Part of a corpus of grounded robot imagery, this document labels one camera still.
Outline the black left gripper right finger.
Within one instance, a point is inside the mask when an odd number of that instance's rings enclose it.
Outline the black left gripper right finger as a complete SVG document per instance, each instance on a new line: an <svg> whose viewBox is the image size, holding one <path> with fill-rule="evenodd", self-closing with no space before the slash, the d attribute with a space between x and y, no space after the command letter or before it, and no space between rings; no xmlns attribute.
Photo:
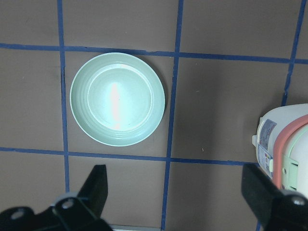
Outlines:
<svg viewBox="0 0 308 231"><path fill-rule="evenodd" d="M241 192L265 231L306 231L308 199L299 192L278 189L254 164L245 164Z"/></svg>

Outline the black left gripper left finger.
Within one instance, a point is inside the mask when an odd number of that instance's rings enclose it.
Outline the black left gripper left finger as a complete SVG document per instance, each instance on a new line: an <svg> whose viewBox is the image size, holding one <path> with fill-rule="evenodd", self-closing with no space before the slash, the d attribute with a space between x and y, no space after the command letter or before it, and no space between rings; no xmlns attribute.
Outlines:
<svg viewBox="0 0 308 231"><path fill-rule="evenodd" d="M0 213L2 231L111 231L101 218L108 196L106 165L95 165L76 196L63 198L41 213L12 207Z"/></svg>

